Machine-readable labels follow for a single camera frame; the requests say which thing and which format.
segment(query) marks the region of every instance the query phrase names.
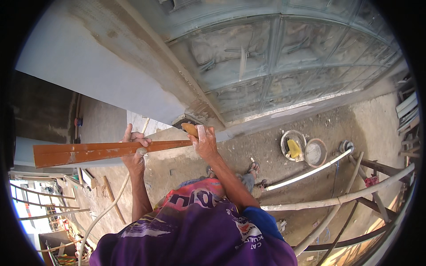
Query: sandal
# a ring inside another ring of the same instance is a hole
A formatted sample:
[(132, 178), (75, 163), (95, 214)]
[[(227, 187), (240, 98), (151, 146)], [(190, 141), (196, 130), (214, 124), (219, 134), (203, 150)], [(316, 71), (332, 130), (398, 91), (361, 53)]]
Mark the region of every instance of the sandal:
[(210, 174), (213, 174), (212, 178), (216, 178), (216, 174), (213, 172), (212, 168), (210, 167), (210, 165), (207, 166), (206, 168), (206, 173), (207, 173), (207, 178), (210, 177)]
[(254, 161), (250, 163), (250, 165), (248, 166), (247, 173), (251, 174), (251, 172), (256, 171), (256, 177), (257, 177), (259, 175), (259, 171), (255, 170), (256, 166), (258, 166), (260, 170), (260, 164), (258, 162)]

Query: dirty floor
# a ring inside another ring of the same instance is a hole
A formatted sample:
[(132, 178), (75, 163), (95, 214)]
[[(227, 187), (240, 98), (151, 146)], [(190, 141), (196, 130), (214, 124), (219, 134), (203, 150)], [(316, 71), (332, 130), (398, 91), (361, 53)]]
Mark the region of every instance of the dirty floor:
[[(261, 172), (256, 182), (266, 179), (268, 184), (279, 183), (311, 169), (305, 162), (290, 162), (282, 154), (280, 149), (282, 130), (289, 129), (301, 131), (308, 140), (311, 138), (323, 140), (328, 149), (326, 161), (334, 157), (334, 152), (343, 140), (350, 140), (356, 147), (355, 156), (360, 151), (364, 151), (364, 158), (366, 159), (378, 160), (379, 163), (395, 168), (403, 168), (403, 158), (397, 155), (402, 141), (402, 137), (399, 137), (396, 132), (398, 118), (395, 106), (397, 104), (396, 95), (387, 94), (369, 101), (339, 107), (273, 129), (220, 142), (218, 143), (218, 150), (230, 168), (236, 173), (244, 174), (247, 171), (251, 157), (258, 161)], [(184, 132), (180, 132), (175, 128), (166, 129), (151, 136), (154, 140), (187, 139)], [(90, 136), (82, 136), (82, 139), (84, 138), (90, 139)], [(146, 157), (145, 185), (151, 204), (154, 206), (164, 195), (181, 182), (205, 175), (206, 166), (206, 163), (194, 152), (191, 146), (150, 153)], [(117, 194), (127, 175), (127, 169), (124, 166), (114, 166), (90, 168), (88, 170), (96, 177), (99, 187), (91, 192), (87, 189), (74, 188), (77, 200), (69, 200), (67, 204), (90, 208), (93, 215), (98, 215), (111, 203), (110, 199), (105, 197), (100, 190), (103, 185), (103, 176), (107, 176), (113, 193)], [(260, 204), (269, 205), (321, 200), (339, 196), (342, 194), (353, 170), (354, 167), (346, 157), (340, 161), (337, 175), (336, 165), (330, 166), (317, 174), (288, 186), (264, 192), (259, 198)], [(371, 169), (364, 168), (364, 170), (368, 176), (372, 173)], [(380, 175), (380, 180), (385, 178), (387, 176)], [(362, 179), (357, 177), (351, 191), (364, 187)], [(64, 194), (72, 195), (71, 189), (71, 187), (64, 188)], [(392, 207), (399, 190), (400, 183), (397, 182), (385, 191), (379, 191), (385, 206)], [(353, 202), (344, 204), (329, 224), (328, 229), (320, 235), (318, 241), (314, 241), (312, 244), (332, 243), (346, 222), (353, 205)], [(127, 184), (118, 202), (118, 207), (126, 222), (129, 223), (132, 210), (130, 183)], [(295, 246), (314, 229), (315, 225), (324, 218), (328, 211), (329, 208), (325, 207), (299, 211), (271, 212), (271, 214), (277, 220), (285, 219), (287, 221), (284, 239), (290, 245)], [(70, 215), (69, 218), (83, 234), (93, 221), (93, 217), (88, 212), (76, 213)], [(370, 232), (379, 226), (380, 222), (381, 219), (378, 219), (371, 209), (358, 204), (356, 212), (340, 241)], [(102, 235), (117, 233), (124, 226), (116, 211), (112, 209), (94, 227), (89, 238), (92, 242), (97, 243)], [(353, 256), (356, 256), (361, 250), (362, 248), (358, 248), (356, 252), (349, 251)], [(299, 265), (316, 265), (322, 254), (324, 252), (302, 253), (298, 257)], [(327, 260), (327, 265), (342, 265), (345, 261), (348, 261), (348, 258), (343, 255), (342, 250), (333, 251), (330, 259)]]

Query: man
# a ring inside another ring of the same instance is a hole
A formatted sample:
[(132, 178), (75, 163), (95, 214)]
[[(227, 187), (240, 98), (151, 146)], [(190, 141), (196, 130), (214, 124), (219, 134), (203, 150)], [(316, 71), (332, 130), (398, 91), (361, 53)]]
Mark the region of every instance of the man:
[[(297, 265), (274, 217), (260, 209), (249, 192), (259, 171), (250, 165), (242, 181), (217, 151), (213, 127), (198, 125), (199, 139), (188, 135), (209, 165), (207, 177), (170, 191), (154, 208), (144, 184), (143, 153), (123, 157), (132, 182), (132, 223), (106, 234), (90, 258), (98, 265)], [(129, 124), (123, 142), (151, 140)]]

